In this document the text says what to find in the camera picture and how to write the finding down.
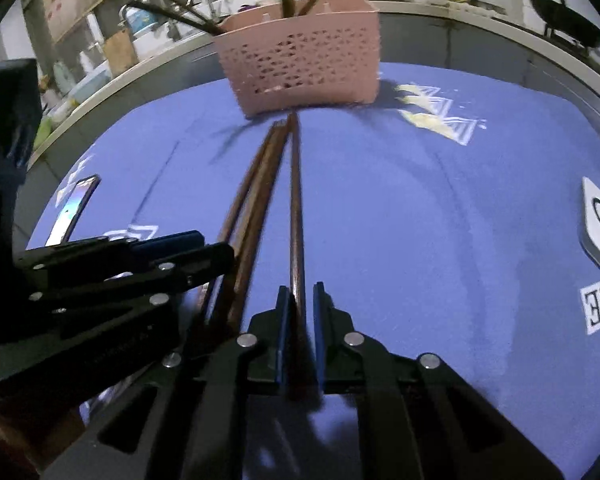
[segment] table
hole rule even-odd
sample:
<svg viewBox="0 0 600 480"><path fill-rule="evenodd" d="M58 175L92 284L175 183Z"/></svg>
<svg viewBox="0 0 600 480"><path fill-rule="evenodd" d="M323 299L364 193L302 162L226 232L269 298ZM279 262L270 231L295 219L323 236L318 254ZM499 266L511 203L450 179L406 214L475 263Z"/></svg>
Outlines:
<svg viewBox="0 0 600 480"><path fill-rule="evenodd" d="M322 281L389 351L439 354L580 478L600 453L600 332L586 335L579 296L600 270L578 238L582 177L600 187L600 138L569 102L505 82L388 63L381 78L371 106L299 113L307 298ZM440 88L448 116L478 120L467 146L402 118L393 88L413 83ZM73 239L197 229L215 240L283 116L246 120L226 80L136 108L72 169L72 182L102 177ZM287 147L245 323L288 284L289 158ZM46 241L56 198L30 248ZM308 318L312 334L311 304ZM250 410L246 478L360 478L347 399L252 399Z"/></svg>

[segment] metal screw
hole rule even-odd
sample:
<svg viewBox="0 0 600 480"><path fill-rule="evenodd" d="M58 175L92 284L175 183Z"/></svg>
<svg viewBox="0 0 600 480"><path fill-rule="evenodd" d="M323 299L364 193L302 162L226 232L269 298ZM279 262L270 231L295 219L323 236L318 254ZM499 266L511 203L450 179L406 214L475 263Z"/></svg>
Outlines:
<svg viewBox="0 0 600 480"><path fill-rule="evenodd" d="M344 336L344 342L349 346L360 346L365 342L365 337L360 332L349 332Z"/></svg>
<svg viewBox="0 0 600 480"><path fill-rule="evenodd" d="M236 340L242 348L249 348L258 342L258 338L253 334L240 334Z"/></svg>
<svg viewBox="0 0 600 480"><path fill-rule="evenodd" d="M182 357L177 352L172 352L162 360L162 366L165 368L175 368L182 362Z"/></svg>
<svg viewBox="0 0 600 480"><path fill-rule="evenodd" d="M433 370L440 366L440 358L435 354L423 354L420 356L420 364L427 370Z"/></svg>
<svg viewBox="0 0 600 480"><path fill-rule="evenodd" d="M149 298L149 303L151 303L153 306L161 306L168 302L169 295L165 294L164 292L158 292L158 294L154 294Z"/></svg>

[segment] cutting board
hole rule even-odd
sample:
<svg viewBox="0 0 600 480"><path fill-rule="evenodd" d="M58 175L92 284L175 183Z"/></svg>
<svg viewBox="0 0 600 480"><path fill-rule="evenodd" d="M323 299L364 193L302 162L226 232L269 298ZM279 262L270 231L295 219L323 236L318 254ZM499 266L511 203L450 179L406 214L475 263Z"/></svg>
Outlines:
<svg viewBox="0 0 600 480"><path fill-rule="evenodd" d="M109 61L111 76L117 77L138 64L138 54L134 49L128 28L120 30L104 42L104 55Z"/></svg>

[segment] wok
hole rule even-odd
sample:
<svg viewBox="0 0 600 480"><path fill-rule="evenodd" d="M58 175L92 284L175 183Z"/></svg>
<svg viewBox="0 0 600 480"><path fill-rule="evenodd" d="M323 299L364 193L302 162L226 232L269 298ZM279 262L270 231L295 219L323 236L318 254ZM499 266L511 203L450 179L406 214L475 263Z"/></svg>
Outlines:
<svg viewBox="0 0 600 480"><path fill-rule="evenodd" d="M587 48L600 47L600 29L587 18L567 7L565 0L529 0L548 29L560 30Z"/></svg>

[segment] perforated basket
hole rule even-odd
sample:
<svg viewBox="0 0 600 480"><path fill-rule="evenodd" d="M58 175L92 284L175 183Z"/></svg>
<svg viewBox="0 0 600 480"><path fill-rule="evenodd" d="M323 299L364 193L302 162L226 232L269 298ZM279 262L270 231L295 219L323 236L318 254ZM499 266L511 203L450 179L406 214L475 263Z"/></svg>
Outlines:
<svg viewBox="0 0 600 480"><path fill-rule="evenodd" d="M301 9L304 0L296 2ZM247 117L303 105L371 103L378 95L378 12L367 0L319 0L306 16L280 5L228 17L214 38Z"/></svg>

